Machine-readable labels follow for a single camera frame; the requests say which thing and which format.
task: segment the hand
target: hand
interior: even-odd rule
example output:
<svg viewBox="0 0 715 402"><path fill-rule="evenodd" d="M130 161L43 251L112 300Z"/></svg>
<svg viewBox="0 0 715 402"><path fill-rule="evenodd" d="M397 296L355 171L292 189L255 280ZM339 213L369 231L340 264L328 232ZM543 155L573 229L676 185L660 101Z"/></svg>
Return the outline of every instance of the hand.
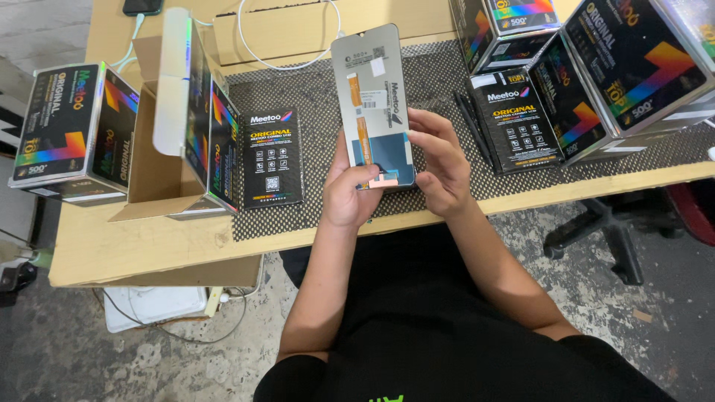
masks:
<svg viewBox="0 0 715 402"><path fill-rule="evenodd" d="M427 170L415 178L425 193L427 208L448 219L461 215L475 201L469 191L470 165L464 157L452 122L438 114L408 108L408 139L422 148Z"/></svg>
<svg viewBox="0 0 715 402"><path fill-rule="evenodd" d="M335 157L325 179L322 194L322 221L347 229L357 230L378 207L382 189L358 190L355 187L380 174L377 165L350 167L345 134L337 134Z"/></svg>

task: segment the qr code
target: qr code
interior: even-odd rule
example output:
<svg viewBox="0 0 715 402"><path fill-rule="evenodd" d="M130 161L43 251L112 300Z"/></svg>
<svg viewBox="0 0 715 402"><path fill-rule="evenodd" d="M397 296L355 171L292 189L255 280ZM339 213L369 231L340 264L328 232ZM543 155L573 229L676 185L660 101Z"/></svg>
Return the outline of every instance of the qr code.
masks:
<svg viewBox="0 0 715 402"><path fill-rule="evenodd" d="M278 182L278 176L266 177L266 190L278 190L278 189L280 189L280 183Z"/></svg>

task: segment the person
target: person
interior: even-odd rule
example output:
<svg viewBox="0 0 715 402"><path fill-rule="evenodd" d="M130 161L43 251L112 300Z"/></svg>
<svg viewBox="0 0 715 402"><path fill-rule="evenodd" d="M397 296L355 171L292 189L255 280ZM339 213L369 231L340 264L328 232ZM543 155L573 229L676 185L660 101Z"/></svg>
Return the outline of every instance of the person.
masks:
<svg viewBox="0 0 715 402"><path fill-rule="evenodd" d="M611 346L582 335L511 255L470 194L449 120L409 109L415 180L445 225L362 237L382 190L345 138L276 364L254 401L670 401Z"/></svg>

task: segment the white cable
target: white cable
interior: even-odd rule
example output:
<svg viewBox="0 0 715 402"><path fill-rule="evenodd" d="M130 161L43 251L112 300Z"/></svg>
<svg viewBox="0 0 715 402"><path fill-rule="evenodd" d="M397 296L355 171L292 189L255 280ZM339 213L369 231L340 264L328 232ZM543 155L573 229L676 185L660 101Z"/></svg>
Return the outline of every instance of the white cable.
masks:
<svg viewBox="0 0 715 402"><path fill-rule="evenodd" d="M330 51L330 46L328 46L327 49L325 50L325 52L318 54L318 56L316 58L309 61L308 63L301 64L300 66L297 66L297 67L276 67L276 66L272 66L272 65L264 62L258 56L256 56L253 52L251 52L251 48L248 47L248 44L246 43L246 39L243 38L243 31L241 30L241 12L243 9L243 4L245 2L246 2L246 0L241 0L241 4L238 6L238 15L236 16L236 20L238 20L238 34L241 36L241 41L243 42L243 46L245 46L246 50L249 53L251 53L251 56L253 56L254 59L261 62L266 67L269 67L274 70L279 70L279 71L297 70L297 69L301 69L303 67L308 67L311 64L317 62L318 60L320 60L321 57L325 56ZM327 2L332 4L333 8L335 8L335 13L337 14L337 34L335 35L335 38L338 39L338 38L340 38L340 11L338 11L337 6L335 5L335 3L332 2L332 0L327 0Z"/></svg>
<svg viewBox="0 0 715 402"><path fill-rule="evenodd" d="M119 65L119 67L117 67L117 72L122 72L122 70L124 69L124 66L126 66L127 64L133 62L133 61L136 60L136 59L137 59L136 57L132 57L132 58L130 58L130 59L124 60L124 62L121 63L121 64Z"/></svg>
<svg viewBox="0 0 715 402"><path fill-rule="evenodd" d="M132 35L132 40L137 38L137 33L139 33L139 28L142 26L142 22L144 22L144 15L137 14L137 25L134 28L134 34ZM119 60L118 62L110 64L110 66L116 67L129 58L129 55L132 53L132 49L134 48L134 43L132 42L132 40L129 40L129 49L127 50L127 54L125 54L124 57L122 57L122 59Z"/></svg>

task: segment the chair wheel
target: chair wheel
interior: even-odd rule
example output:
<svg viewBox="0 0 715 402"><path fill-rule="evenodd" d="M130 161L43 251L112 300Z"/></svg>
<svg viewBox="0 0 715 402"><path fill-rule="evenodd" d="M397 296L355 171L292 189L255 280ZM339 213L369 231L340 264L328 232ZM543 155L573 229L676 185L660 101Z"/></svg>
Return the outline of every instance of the chair wheel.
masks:
<svg viewBox="0 0 715 402"><path fill-rule="evenodd" d="M563 258L563 248L555 248L554 246L544 245L543 254L552 260L560 260Z"/></svg>
<svg viewBox="0 0 715 402"><path fill-rule="evenodd" d="M680 227L661 227L658 229L658 232L666 239L679 239L685 235L685 229L682 229Z"/></svg>

